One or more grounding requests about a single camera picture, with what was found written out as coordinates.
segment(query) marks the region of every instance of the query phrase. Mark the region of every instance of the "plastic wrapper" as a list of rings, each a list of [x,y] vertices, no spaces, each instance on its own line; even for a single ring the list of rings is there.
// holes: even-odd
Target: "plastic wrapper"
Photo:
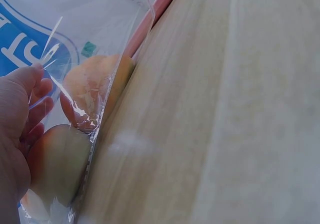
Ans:
[[[0,75],[41,63],[53,83],[45,133],[27,155],[21,223],[76,220],[101,120],[134,69],[135,38],[151,29],[153,1],[0,0]],[[31,95],[30,108],[41,101]]]

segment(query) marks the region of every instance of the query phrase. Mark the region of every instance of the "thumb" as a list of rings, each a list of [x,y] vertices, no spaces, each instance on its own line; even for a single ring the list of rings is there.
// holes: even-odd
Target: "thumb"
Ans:
[[[7,75],[8,79],[22,86],[28,97],[32,89],[37,86],[44,75],[44,69],[41,64],[18,68]]]

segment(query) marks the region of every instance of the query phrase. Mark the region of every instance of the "red edge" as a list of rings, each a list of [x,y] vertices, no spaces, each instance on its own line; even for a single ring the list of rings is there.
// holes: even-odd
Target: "red edge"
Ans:
[[[153,4],[153,7],[155,9],[154,24],[159,20],[159,18],[162,16],[162,14],[171,2],[172,0],[155,0]],[[138,50],[139,46],[148,34],[149,26],[151,24],[152,19],[152,14],[149,10],[143,18],[140,25],[138,26],[138,28],[136,29],[136,31],[134,32],[133,36],[129,40],[128,45],[124,51],[125,55],[132,57],[135,54],[135,52]]]

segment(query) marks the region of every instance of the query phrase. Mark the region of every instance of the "green label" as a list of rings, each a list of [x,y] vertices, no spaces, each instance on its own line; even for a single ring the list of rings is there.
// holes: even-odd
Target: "green label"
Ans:
[[[89,58],[94,53],[95,49],[96,49],[96,45],[94,45],[91,42],[86,42],[86,44],[84,45],[84,48],[81,51],[81,54]]]

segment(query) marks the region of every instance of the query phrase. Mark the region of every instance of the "beige surface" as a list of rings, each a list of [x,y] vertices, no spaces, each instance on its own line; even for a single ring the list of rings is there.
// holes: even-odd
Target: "beige surface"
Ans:
[[[103,131],[79,223],[320,223],[320,0],[175,0]]]

